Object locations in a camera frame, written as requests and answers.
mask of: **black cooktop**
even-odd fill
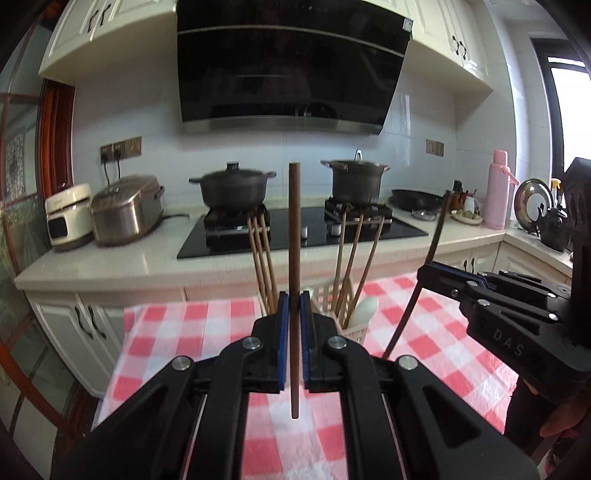
[[[325,220],[324,207],[305,207],[301,210],[301,225],[308,227],[308,238],[301,241],[302,248],[322,247],[323,245],[338,245],[339,237],[331,234],[331,220]],[[269,210],[270,231],[269,243],[271,250],[287,250],[288,239],[288,210]],[[345,242],[353,243],[355,226],[348,226],[345,230]],[[376,225],[364,225],[359,241],[373,242],[375,239]],[[392,224],[384,224],[381,240],[394,238],[409,238],[414,236],[426,236],[427,234],[418,228],[404,223],[396,218]],[[183,247],[177,255],[181,258],[208,257],[212,255],[226,255],[247,253],[251,251],[248,235],[223,235],[207,236],[203,218],[200,218],[195,227],[185,240]]]

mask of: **black kettle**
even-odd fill
[[[535,221],[540,240],[547,247],[564,252],[570,242],[568,217],[562,209],[551,208],[544,215],[543,206],[538,207],[538,219]]]

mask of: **pink thermos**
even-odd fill
[[[491,166],[488,167],[488,187],[483,218],[485,227],[493,230],[505,228],[511,185],[519,185],[519,181],[507,166],[508,156],[504,150],[495,150]]]

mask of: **chopstick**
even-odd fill
[[[248,238],[251,241],[252,259],[255,262],[256,281],[258,282],[259,292],[261,293],[261,299],[262,299],[261,307],[263,309],[263,314],[266,316],[266,315],[268,315],[267,294],[265,292],[265,284],[263,282],[263,276],[262,276],[262,270],[261,270],[261,261],[258,256],[257,250],[256,250],[255,235],[254,235],[254,231],[252,229],[252,221],[250,218],[247,220],[247,225],[248,225]]]
[[[289,175],[289,281],[290,281],[290,399],[291,418],[300,416],[300,164],[290,163]]]
[[[269,247],[269,237],[267,236],[267,225],[265,223],[265,216],[261,214],[262,227],[262,243],[267,254],[267,265],[269,266],[269,273],[271,275],[271,292],[273,293],[273,312],[277,311],[277,304],[279,303],[279,294],[277,293],[277,282],[275,280],[275,271],[273,270],[273,262],[271,261],[271,248]]]
[[[347,318],[345,319],[345,324],[343,325],[343,329],[346,329],[349,327],[349,321],[351,319],[351,315],[353,315],[353,311],[355,310],[355,307],[357,306],[357,302],[359,301],[359,297],[361,296],[361,289],[363,288],[363,285],[365,284],[365,280],[367,280],[367,278],[368,278],[369,267],[371,266],[371,262],[374,260],[375,250],[378,247],[379,236],[382,234],[382,227],[384,226],[384,220],[385,220],[385,218],[382,217],[382,219],[379,222],[378,230],[375,232],[374,244],[372,245],[371,252],[369,253],[368,261],[365,264],[365,270],[363,271],[363,274],[361,275],[361,280],[359,282],[359,286],[357,287],[357,292],[355,292],[355,297],[353,298],[353,302],[351,302],[351,305],[349,305],[349,311],[347,312]]]
[[[445,221],[445,215],[447,213],[447,208],[449,207],[450,198],[451,195],[448,190],[446,191],[445,196],[443,197],[443,201],[441,203],[439,220],[437,221],[437,226],[435,228],[435,233],[433,234],[433,240],[431,241],[429,252],[427,252],[425,265],[431,263],[433,261],[433,257],[435,257],[435,250],[437,249],[437,245],[439,244],[439,238],[441,237],[441,230],[443,230],[443,222]],[[419,282],[417,282],[417,284],[414,287],[413,293],[410,296],[410,300],[408,301],[408,305],[404,310],[404,313],[402,314],[402,318],[400,318],[400,322],[398,322],[398,326],[396,327],[396,330],[394,331],[394,334],[392,335],[392,338],[390,339],[390,342],[388,343],[386,350],[384,350],[382,358],[388,359],[388,357],[392,353],[392,350],[394,350],[396,343],[398,342],[398,340],[400,340],[402,331],[404,330],[408,321],[410,320],[410,316],[413,313],[414,306],[417,304],[418,296],[421,294],[422,289],[423,286]]]
[[[343,287],[339,292],[339,299],[336,302],[335,315],[337,318],[340,315],[340,310],[343,306],[345,299],[345,284],[351,275],[351,269],[353,268],[353,259],[355,257],[355,251],[357,250],[357,244],[359,243],[359,236],[361,235],[361,227],[363,226],[363,213],[359,217],[359,224],[357,225],[357,231],[355,232],[355,239],[353,240],[353,246],[351,247],[351,254],[349,255],[349,263],[347,263],[347,270],[345,270],[345,276],[343,277]]]
[[[347,225],[347,212],[343,212],[343,219],[340,223],[339,256],[336,260],[335,281],[333,283],[333,294],[330,303],[330,309],[333,312],[336,310],[336,303],[339,296],[340,266],[343,262],[343,246],[345,244],[345,225]]]
[[[263,253],[262,249],[261,234],[259,232],[258,221],[256,217],[252,218],[252,226],[254,227],[256,251],[259,256],[259,261],[261,262],[262,279],[265,283],[265,293],[267,294],[265,298],[265,301],[267,302],[267,312],[269,315],[271,315],[272,313],[275,313],[275,299],[273,297],[273,292],[271,290],[271,278],[269,274],[269,269],[265,264],[265,254]]]

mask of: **gas stove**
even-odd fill
[[[360,242],[374,241],[375,231],[382,216],[386,221],[382,228],[380,240],[427,235],[422,230],[393,218],[392,210],[385,205],[354,207],[328,199],[324,207],[302,208],[301,225],[302,228],[307,227],[307,238],[301,240],[301,247],[338,245],[343,211],[347,211],[345,243],[353,242],[356,226],[362,212],[363,227],[359,236]],[[288,210],[268,210],[264,205],[261,205],[254,211],[232,215],[210,210],[205,217],[197,221],[178,252],[177,258],[250,253],[251,244],[248,238],[246,221],[257,213],[262,213],[265,216],[265,226],[267,227],[271,250],[287,250],[289,246]]]

